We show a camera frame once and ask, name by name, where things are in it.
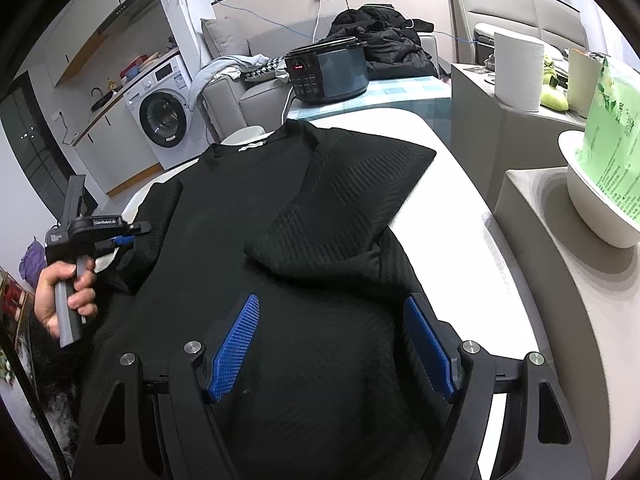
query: human hand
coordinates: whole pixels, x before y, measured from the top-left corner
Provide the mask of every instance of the human hand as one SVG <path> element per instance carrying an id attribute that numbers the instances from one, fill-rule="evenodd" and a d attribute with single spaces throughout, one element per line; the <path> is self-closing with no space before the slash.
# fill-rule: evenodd
<path id="1" fill-rule="evenodd" d="M 74 281 L 76 292 L 69 296 L 67 301 L 69 308 L 77 310 L 81 316 L 92 316 L 98 312 L 98 307 L 94 303 L 95 291 L 92 289 L 96 280 L 94 269 L 95 260 L 88 258 L 86 271 Z M 58 327 L 58 316 L 56 315 L 54 288 L 57 282 L 68 280 L 75 272 L 76 266 L 74 264 L 55 262 L 43 269 L 38 279 L 33 310 L 38 321 L 56 339 L 60 338 L 60 329 Z"/>

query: slow cooker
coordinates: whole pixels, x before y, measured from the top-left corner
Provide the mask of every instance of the slow cooker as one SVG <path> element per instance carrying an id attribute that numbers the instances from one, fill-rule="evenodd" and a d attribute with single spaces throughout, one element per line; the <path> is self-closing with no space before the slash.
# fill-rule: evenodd
<path id="1" fill-rule="evenodd" d="M 343 38 L 289 52 L 284 60 L 296 97 L 319 105 L 362 94 L 369 85 L 363 45 Z"/>

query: grey handle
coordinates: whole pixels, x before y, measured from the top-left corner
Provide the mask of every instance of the grey handle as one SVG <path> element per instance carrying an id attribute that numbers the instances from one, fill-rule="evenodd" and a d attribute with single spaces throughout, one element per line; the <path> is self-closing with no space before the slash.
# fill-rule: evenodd
<path id="1" fill-rule="evenodd" d="M 76 261 L 76 276 L 84 274 L 86 260 L 87 256 L 81 256 Z M 77 311 L 71 310 L 67 304 L 69 296 L 75 291 L 74 278 L 56 283 L 56 314 L 58 315 L 58 329 L 60 330 L 60 348 L 64 348 L 82 337 L 85 320 Z"/>

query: washing machine door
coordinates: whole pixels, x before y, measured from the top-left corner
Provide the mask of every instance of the washing machine door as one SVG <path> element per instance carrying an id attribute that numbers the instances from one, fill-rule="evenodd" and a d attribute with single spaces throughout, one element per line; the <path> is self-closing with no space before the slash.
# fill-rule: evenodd
<path id="1" fill-rule="evenodd" d="M 140 103 L 140 125 L 158 146 L 173 148 L 184 139 L 189 126 L 185 105 L 170 92 L 152 92 Z"/>

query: paper towel roll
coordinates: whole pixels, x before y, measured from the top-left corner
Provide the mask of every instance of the paper towel roll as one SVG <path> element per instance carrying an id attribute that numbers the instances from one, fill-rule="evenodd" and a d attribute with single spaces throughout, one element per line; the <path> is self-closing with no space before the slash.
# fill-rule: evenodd
<path id="1" fill-rule="evenodd" d="M 540 110 L 545 44 L 517 32 L 495 33 L 495 96 L 526 112 Z"/>

